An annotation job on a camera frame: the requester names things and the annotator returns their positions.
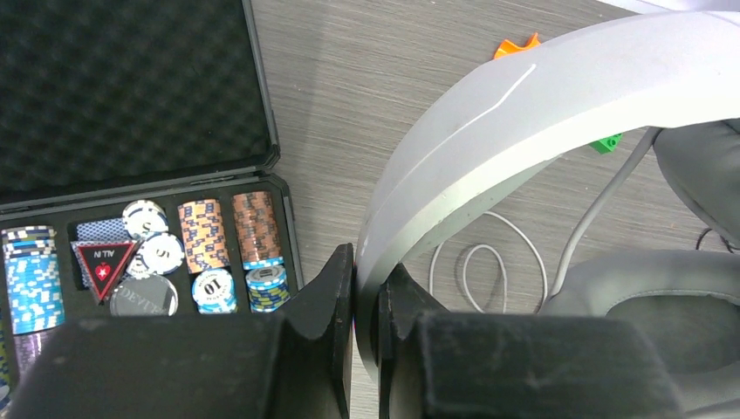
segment ear cup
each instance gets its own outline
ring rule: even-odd
[[[653,150],[666,182],[702,221],[740,244],[740,120],[663,129]]]

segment gray cable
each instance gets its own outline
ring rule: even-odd
[[[560,288],[563,287],[563,283],[565,282],[565,275],[568,272],[568,265],[571,263],[571,258],[576,250],[576,246],[578,246],[578,242],[583,237],[584,233],[586,233],[586,229],[589,225],[591,225],[593,219],[596,218],[596,216],[599,214],[606,201],[610,197],[612,197],[612,195],[614,195],[614,192],[616,192],[616,190],[622,185],[622,183],[624,183],[624,181],[632,174],[634,168],[636,168],[637,165],[640,164],[640,161],[642,161],[643,157],[645,157],[650,148],[653,146],[655,138],[657,138],[661,130],[662,128],[654,127],[648,129],[640,142],[637,143],[637,146],[635,146],[634,150],[632,150],[632,154],[629,155],[617,174],[614,175],[611,181],[609,181],[604,190],[602,190],[599,196],[596,197],[596,200],[593,201],[591,207],[589,207],[586,210],[586,213],[584,213],[584,215],[580,218],[578,224],[576,224],[576,228],[573,229],[573,233],[571,233],[570,238],[568,238],[568,243],[565,245],[565,248],[563,249],[563,254],[560,257],[558,272],[555,275],[555,282],[552,284],[551,296],[556,295],[558,292],[560,292]]]

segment all in triangle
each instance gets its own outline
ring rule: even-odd
[[[72,242],[83,282],[96,303],[104,300],[119,283],[139,242]]]

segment black case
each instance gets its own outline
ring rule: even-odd
[[[66,320],[110,315],[81,282],[76,224],[150,199],[182,239],[177,205],[218,198],[240,313],[249,311],[233,195],[272,193],[291,292],[303,277],[249,0],[0,0],[0,229],[51,225]],[[4,269],[0,313],[16,359]],[[177,314],[195,275],[168,275]]]

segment red triangle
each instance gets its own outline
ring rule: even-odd
[[[79,264],[90,278],[92,291],[98,302],[102,301],[126,271],[126,266],[136,251],[137,242],[80,244]]]

